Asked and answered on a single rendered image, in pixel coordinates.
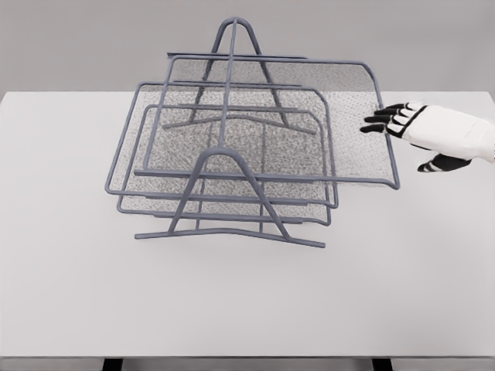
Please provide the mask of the grey mesh tray, small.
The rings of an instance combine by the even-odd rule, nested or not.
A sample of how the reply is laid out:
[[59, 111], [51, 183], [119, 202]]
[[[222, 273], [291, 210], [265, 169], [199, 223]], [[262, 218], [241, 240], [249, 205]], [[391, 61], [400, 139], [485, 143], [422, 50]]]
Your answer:
[[[268, 222], [268, 213], [261, 208], [259, 201], [254, 201], [254, 190], [247, 181], [241, 180], [241, 170], [227, 157], [218, 155], [207, 160], [192, 194], [204, 196], [193, 196], [188, 201], [183, 211], [186, 218]], [[120, 196], [119, 206], [127, 213], [171, 217], [179, 205], [180, 198], [171, 202], [157, 197], [144, 198], [142, 205], [136, 206], [134, 198], [123, 199]], [[285, 223], [309, 222], [327, 225], [330, 222], [330, 213], [334, 209], [322, 205], [298, 207], [272, 204]]]

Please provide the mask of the grey mesh tray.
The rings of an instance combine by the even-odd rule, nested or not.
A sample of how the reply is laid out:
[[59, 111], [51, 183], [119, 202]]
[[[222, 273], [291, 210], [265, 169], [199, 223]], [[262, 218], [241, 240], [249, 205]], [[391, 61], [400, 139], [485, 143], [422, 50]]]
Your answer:
[[[215, 87], [226, 93], [227, 54], [175, 55], [164, 90], [180, 82], [194, 87]], [[282, 92], [294, 90], [297, 107], [325, 114], [328, 149], [333, 164], [330, 180], [340, 183], [398, 187], [397, 167], [391, 145], [382, 134], [360, 131], [364, 117], [381, 105], [377, 80], [370, 68], [356, 61], [315, 60], [287, 56], [234, 54], [231, 64], [231, 94], [239, 90], [261, 90], [269, 98], [261, 105], [280, 104]]]
[[140, 83], [108, 176], [108, 191], [123, 199], [179, 199], [199, 155], [224, 146], [238, 153], [271, 203], [310, 207], [338, 205], [330, 180], [333, 164], [325, 114], [298, 108], [294, 90], [280, 104], [261, 90], [239, 90], [222, 107], [215, 87], [180, 82], [164, 90]]
[[[186, 218], [268, 222], [268, 213], [261, 208], [259, 201], [254, 201], [254, 190], [247, 181], [241, 180], [241, 170], [227, 157], [218, 155], [207, 160], [192, 194], [204, 196], [193, 196], [188, 201], [183, 211]], [[123, 199], [120, 196], [119, 206], [127, 213], [171, 217], [179, 205], [180, 198], [171, 202], [157, 197], [144, 198], [142, 205], [136, 206], [134, 198]], [[327, 225], [330, 222], [330, 213], [334, 209], [322, 205], [298, 207], [272, 204], [285, 223], [309, 222]]]

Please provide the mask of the grey mesh tray, wide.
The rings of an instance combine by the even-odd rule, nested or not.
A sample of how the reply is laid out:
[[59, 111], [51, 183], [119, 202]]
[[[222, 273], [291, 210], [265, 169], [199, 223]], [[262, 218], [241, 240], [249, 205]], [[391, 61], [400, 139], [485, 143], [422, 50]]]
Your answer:
[[108, 191], [123, 199], [179, 199], [199, 155], [224, 146], [238, 153], [271, 203], [310, 207], [338, 205], [330, 180], [333, 164], [325, 114], [298, 108], [294, 90], [280, 104], [261, 90], [239, 90], [222, 107], [215, 87], [180, 82], [164, 90], [140, 83], [108, 176]]

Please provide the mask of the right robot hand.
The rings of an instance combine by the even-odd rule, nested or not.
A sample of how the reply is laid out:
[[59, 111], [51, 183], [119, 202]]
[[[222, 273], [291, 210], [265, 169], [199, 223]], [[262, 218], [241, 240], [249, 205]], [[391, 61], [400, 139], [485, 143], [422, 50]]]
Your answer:
[[477, 158], [478, 121], [482, 120], [439, 105], [407, 102], [375, 111], [364, 118], [366, 124], [360, 131], [389, 134], [414, 147], [434, 151], [436, 155], [421, 164], [418, 172], [451, 172]]

